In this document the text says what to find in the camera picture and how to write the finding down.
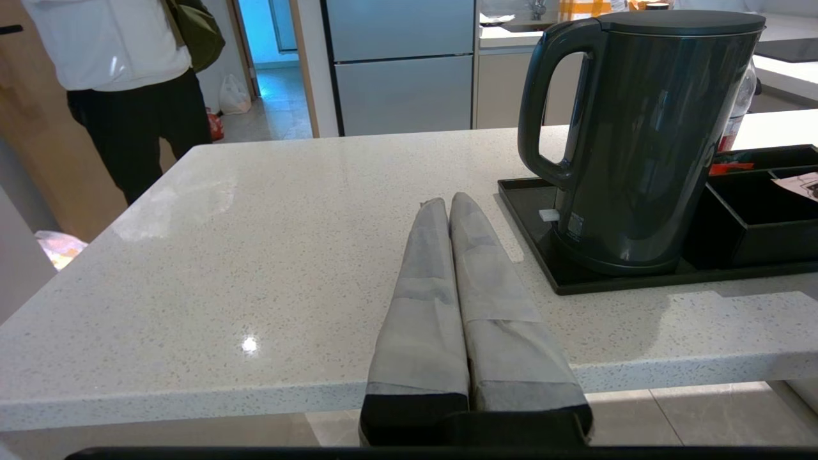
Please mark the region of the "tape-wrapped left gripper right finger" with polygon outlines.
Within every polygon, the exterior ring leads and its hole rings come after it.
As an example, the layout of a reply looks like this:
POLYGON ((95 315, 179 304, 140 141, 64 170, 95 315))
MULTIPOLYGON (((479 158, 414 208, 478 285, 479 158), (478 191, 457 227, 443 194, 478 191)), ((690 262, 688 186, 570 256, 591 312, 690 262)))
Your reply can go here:
POLYGON ((449 226, 471 407, 505 417, 512 434, 541 441, 554 421, 587 442, 591 406, 491 222, 473 198, 458 192, 449 226))

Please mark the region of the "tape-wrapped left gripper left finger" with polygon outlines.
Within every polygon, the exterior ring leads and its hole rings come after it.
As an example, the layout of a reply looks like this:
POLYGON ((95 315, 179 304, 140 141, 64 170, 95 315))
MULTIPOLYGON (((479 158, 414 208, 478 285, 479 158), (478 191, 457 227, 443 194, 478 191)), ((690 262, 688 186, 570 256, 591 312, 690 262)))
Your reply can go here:
POLYGON ((367 446, 430 446, 468 411, 470 373, 445 201, 421 204, 380 328, 360 409, 367 446))

